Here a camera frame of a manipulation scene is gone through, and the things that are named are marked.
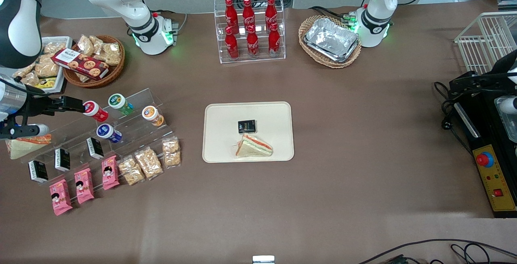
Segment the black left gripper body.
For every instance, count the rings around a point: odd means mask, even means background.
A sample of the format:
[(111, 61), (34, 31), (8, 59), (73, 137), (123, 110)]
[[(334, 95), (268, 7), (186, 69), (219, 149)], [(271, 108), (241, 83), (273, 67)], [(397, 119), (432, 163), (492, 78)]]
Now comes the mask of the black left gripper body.
[(483, 74), (483, 88), (501, 91), (516, 91), (516, 72)]

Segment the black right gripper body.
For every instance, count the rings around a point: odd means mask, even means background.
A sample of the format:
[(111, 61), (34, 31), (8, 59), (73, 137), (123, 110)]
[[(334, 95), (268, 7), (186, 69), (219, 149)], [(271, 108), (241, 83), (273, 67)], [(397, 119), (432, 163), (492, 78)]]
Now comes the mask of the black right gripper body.
[(54, 116), (59, 111), (61, 97), (29, 96), (25, 102), (25, 117)]

